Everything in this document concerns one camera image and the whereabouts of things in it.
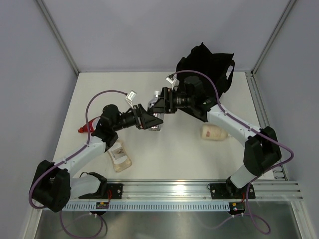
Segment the clear soap refill bottle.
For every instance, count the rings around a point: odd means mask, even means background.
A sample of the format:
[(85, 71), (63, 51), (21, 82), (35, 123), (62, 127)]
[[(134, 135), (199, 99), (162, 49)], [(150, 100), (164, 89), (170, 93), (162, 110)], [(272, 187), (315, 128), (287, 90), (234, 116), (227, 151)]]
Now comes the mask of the clear soap refill bottle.
[(122, 172), (132, 166), (132, 161), (125, 151), (124, 144), (117, 140), (107, 151), (115, 172)]

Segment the red dish soap bottle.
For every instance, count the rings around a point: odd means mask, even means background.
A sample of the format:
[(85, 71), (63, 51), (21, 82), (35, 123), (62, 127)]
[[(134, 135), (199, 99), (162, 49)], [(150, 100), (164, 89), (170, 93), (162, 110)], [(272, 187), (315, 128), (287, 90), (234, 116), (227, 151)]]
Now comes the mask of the red dish soap bottle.
[(92, 133), (94, 132), (94, 130), (96, 129), (97, 127), (97, 124), (98, 124), (98, 121), (99, 121), (100, 117), (95, 117), (93, 119), (91, 119), (89, 122), (88, 122), (88, 126), (87, 125), (84, 125), (82, 127), (80, 127), (77, 131), (78, 133)]

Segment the cream lotion bottle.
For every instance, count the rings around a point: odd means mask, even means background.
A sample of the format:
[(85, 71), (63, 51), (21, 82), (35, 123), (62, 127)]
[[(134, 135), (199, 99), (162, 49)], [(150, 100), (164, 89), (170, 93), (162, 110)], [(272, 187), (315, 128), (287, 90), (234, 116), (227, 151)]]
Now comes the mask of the cream lotion bottle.
[(201, 138), (205, 140), (222, 141), (228, 136), (227, 131), (213, 124), (204, 124), (201, 129)]

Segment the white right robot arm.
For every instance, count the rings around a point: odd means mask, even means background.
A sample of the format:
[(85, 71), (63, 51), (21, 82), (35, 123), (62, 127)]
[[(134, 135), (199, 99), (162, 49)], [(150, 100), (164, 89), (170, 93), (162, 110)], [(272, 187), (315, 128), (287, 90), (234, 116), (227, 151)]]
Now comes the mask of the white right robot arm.
[(256, 127), (232, 116), (219, 102), (217, 89), (207, 87), (198, 76), (189, 76), (171, 88), (163, 87), (148, 107), (153, 115), (174, 114), (177, 110), (221, 127), (244, 147), (242, 166), (225, 182), (226, 193), (236, 198), (249, 183), (267, 172), (282, 155), (275, 131)]

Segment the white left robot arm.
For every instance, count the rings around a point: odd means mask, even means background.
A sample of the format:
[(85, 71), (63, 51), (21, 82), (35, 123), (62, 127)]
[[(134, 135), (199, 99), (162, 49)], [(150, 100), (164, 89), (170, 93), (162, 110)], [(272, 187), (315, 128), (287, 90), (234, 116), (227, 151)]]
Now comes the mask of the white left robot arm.
[(116, 105), (107, 105), (98, 117), (95, 130), (88, 141), (76, 152), (62, 157), (59, 162), (44, 160), (39, 163), (29, 191), (29, 203), (34, 208), (61, 211), (70, 199), (102, 199), (108, 197), (108, 180), (98, 173), (75, 178), (74, 175), (94, 158), (107, 152), (118, 140), (117, 131), (131, 126), (148, 129), (156, 117), (142, 105), (127, 112), (119, 112)]

